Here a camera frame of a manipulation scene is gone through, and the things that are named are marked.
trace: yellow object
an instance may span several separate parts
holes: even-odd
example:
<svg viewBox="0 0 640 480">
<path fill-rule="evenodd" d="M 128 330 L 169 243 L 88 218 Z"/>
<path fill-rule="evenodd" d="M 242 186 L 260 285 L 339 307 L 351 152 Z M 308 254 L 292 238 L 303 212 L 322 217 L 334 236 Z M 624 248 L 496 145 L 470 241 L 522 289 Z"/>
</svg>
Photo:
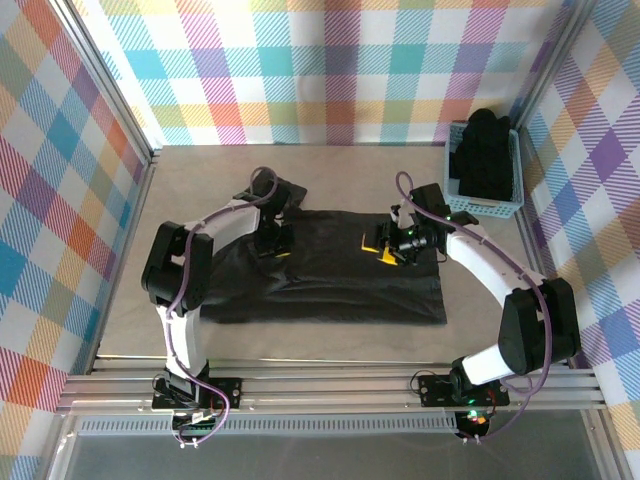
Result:
<svg viewBox="0 0 640 480">
<path fill-rule="evenodd" d="M 389 253 L 389 247 L 384 247 L 384 252 L 382 253 L 382 258 L 380 259 L 380 261 L 388 265 L 398 265 L 396 257 Z"/>
<path fill-rule="evenodd" d="M 371 252 L 371 253 L 378 253 L 380 250 L 378 250 L 377 248 L 374 247 L 366 247 L 364 244 L 364 240 L 366 238 L 367 234 L 363 233 L 362 234 L 362 244 L 360 245 L 360 248 L 362 248 L 362 250 L 364 250 L 365 252 Z"/>
</svg>

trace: aluminum frame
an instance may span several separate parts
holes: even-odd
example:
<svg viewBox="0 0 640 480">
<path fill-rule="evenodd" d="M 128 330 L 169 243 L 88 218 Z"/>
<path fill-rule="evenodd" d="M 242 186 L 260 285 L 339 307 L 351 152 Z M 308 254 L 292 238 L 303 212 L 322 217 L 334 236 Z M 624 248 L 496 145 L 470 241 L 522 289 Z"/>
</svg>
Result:
<svg viewBox="0 0 640 480">
<path fill-rule="evenodd" d="M 111 75 L 100 50 L 89 34 L 73 2 L 71 0 L 49 0 L 49 4 L 76 47 L 83 65 L 104 95 L 107 104 L 125 129 L 129 139 L 133 141 L 132 146 L 136 149 L 136 153 L 150 164 L 152 158 L 159 155 L 160 149 L 154 149 L 151 146 L 142 128 L 138 125 L 133 111 L 129 108 L 129 104 Z"/>
<path fill-rule="evenodd" d="M 309 414 L 420 414 L 446 415 L 464 407 L 423 408 L 409 388 L 409 379 L 421 368 L 446 374 L 448 366 L 419 363 L 331 362 L 284 360 L 212 360 L 212 375 L 241 377 L 243 396 L 232 418 L 260 415 Z M 164 368 L 163 357 L 99 357 L 91 375 L 71 376 L 62 394 L 58 415 L 45 448 L 40 478 L 62 478 L 81 420 L 87 416 L 122 416 L 140 420 L 166 419 L 169 412 L 152 411 L 152 379 Z M 522 379 L 514 381 L 525 387 Z M 522 398 L 501 408 L 514 411 Z M 532 398 L 528 410 L 580 410 L 603 478 L 630 478 L 620 471 L 619 459 L 608 454 L 607 432 L 593 422 L 606 408 L 591 370 L 554 365 L 543 390 Z"/>
<path fill-rule="evenodd" d="M 520 151 L 523 166 L 525 166 L 535 159 L 536 152 L 527 128 L 523 126 L 519 133 Z M 536 247 L 531 219 L 527 218 L 524 210 L 521 209 L 516 213 L 516 221 L 529 264 L 532 268 L 548 277 L 549 272 L 546 271 L 540 251 Z M 587 365 L 587 362 L 581 353 L 577 357 L 570 359 L 569 365 L 572 368 L 581 369 Z M 598 411 L 585 410 L 582 416 L 602 478 L 633 478 L 609 411 L 606 409 Z"/>
<path fill-rule="evenodd" d="M 115 275 L 113 282 L 109 286 L 109 294 L 107 295 L 107 301 L 100 312 L 100 316 L 98 317 L 98 324 L 96 326 L 95 334 L 93 335 L 93 339 L 89 344 L 89 353 L 87 355 L 86 361 L 82 366 L 81 371 L 88 375 L 91 373 L 91 369 L 93 368 L 93 362 L 96 359 L 98 354 L 98 349 L 100 348 L 100 341 L 102 340 L 102 336 L 104 335 L 104 330 L 107 326 L 107 319 L 111 313 L 111 308 L 113 307 L 113 301 L 115 300 L 116 292 L 118 291 L 118 286 L 120 285 L 120 280 L 122 279 L 122 274 L 124 272 L 124 267 L 127 263 L 127 258 L 129 256 L 129 251 L 131 250 L 131 245 L 133 244 L 133 239 L 136 236 L 136 230 L 138 229 L 138 224 L 140 223 L 140 217 L 142 216 L 142 210 L 147 201 L 147 196 L 149 194 L 149 189 L 151 188 L 151 182 L 153 181 L 153 176 L 155 175 L 156 164 L 150 163 L 145 167 L 142 183 L 140 184 L 140 192 L 138 193 L 138 198 L 136 200 L 136 204 L 133 207 L 133 212 L 131 215 L 131 223 L 127 230 L 126 237 L 124 239 L 124 244 L 122 247 L 122 254 L 120 255 L 120 261 L 116 267 Z"/>
<path fill-rule="evenodd" d="M 554 45 L 549 59 L 540 70 L 531 91 L 520 106 L 518 114 L 514 119 L 514 128 L 516 130 L 520 130 L 522 127 L 529 125 L 533 115 L 540 106 L 540 102 L 542 102 L 547 90 L 555 80 L 560 68 L 562 68 L 578 35 L 582 32 L 589 18 L 591 18 L 591 14 L 597 3 L 598 0 L 574 0 L 571 13 L 562 28 L 560 38 L 558 38 L 557 43 Z"/>
</svg>

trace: black mounting plate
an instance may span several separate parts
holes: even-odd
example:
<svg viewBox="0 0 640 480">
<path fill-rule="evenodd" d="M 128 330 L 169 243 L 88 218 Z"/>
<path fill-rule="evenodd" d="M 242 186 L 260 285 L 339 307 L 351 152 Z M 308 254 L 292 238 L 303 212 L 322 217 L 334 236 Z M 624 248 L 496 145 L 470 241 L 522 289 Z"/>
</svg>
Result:
<svg viewBox="0 0 640 480">
<path fill-rule="evenodd" d="M 421 375 L 418 377 L 418 392 L 420 403 L 423 407 L 459 407 L 461 404 L 453 399 L 453 388 L 449 381 L 449 375 Z M 500 388 L 492 389 L 496 397 L 496 406 L 505 407 L 509 405 L 509 393 Z M 493 400 L 487 390 L 480 390 L 467 397 L 466 405 L 473 407 L 492 407 Z"/>
<path fill-rule="evenodd" d="M 160 382 L 164 382 L 165 379 L 160 377 L 156 380 L 158 390 L 168 391 L 168 388 L 163 388 L 164 385 Z M 242 397 L 242 379 L 241 378 L 209 378 L 207 383 L 212 387 L 216 387 L 229 398 L 232 409 L 240 408 L 240 399 Z M 151 402 L 152 410 L 174 410 L 174 411 L 192 411 L 194 408 L 187 408 L 176 402 L 170 394 L 160 393 L 156 390 L 153 400 Z M 211 404 L 200 405 L 200 408 L 210 408 Z M 218 410 L 224 407 L 224 403 L 217 395 L 213 396 L 213 407 Z"/>
</svg>

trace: metal bracket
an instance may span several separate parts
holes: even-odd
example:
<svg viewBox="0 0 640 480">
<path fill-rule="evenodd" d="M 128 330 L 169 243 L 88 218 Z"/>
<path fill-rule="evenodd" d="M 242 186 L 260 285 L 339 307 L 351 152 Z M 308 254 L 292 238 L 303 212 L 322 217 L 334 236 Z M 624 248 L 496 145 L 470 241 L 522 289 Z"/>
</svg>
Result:
<svg viewBox="0 0 640 480">
<path fill-rule="evenodd" d="M 241 378 L 209 378 L 207 383 L 212 387 L 216 387 L 229 398 L 232 409 L 240 408 L 240 399 L 242 397 L 242 379 Z M 180 402 L 179 398 L 176 398 L 175 393 L 172 393 L 166 386 L 164 378 L 158 378 L 156 381 L 156 392 L 151 402 L 151 410 L 163 411 L 191 411 L 194 408 L 211 408 L 218 410 L 224 407 L 224 402 L 217 395 L 213 397 L 206 396 L 200 401 L 197 406 L 185 406 Z"/>
<path fill-rule="evenodd" d="M 459 407 L 460 402 L 453 399 L 453 388 L 448 375 L 421 375 L 418 377 L 418 392 L 420 404 L 423 407 Z M 495 396 L 495 405 L 505 407 L 509 405 L 509 393 L 506 389 L 491 389 Z M 479 390 L 465 397 L 470 407 L 492 407 L 494 400 L 488 390 Z"/>
</svg>

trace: plaid wall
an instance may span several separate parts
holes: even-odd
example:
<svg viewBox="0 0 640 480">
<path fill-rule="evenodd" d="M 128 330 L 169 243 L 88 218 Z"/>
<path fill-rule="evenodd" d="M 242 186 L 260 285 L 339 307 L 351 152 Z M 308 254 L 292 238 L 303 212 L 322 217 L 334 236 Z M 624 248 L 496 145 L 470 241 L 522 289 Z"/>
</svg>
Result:
<svg viewBox="0 0 640 480">
<path fill-rule="evenodd" d="M 444 142 L 519 105 L 571 3 L 75 0 L 158 144 Z"/>
<path fill-rule="evenodd" d="M 119 261 L 138 158 L 46 0 L 0 0 L 0 478 L 32 478 Z"/>
<path fill-rule="evenodd" d="M 526 208 L 640 478 L 640 0 L 599 2 L 529 128 Z"/>
</svg>

